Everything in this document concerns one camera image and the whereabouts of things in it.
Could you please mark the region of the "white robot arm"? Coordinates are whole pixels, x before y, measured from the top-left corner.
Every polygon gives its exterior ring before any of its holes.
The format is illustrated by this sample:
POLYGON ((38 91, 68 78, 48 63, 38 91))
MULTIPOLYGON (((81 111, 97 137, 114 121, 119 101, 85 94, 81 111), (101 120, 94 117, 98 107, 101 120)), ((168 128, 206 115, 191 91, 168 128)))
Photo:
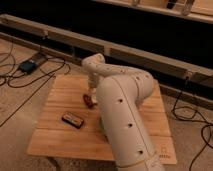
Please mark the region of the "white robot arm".
POLYGON ((144 126, 139 105, 154 89, 152 75, 144 70, 105 63, 102 54, 85 58, 89 87, 96 99, 103 127, 118 171, 165 171, 144 126))

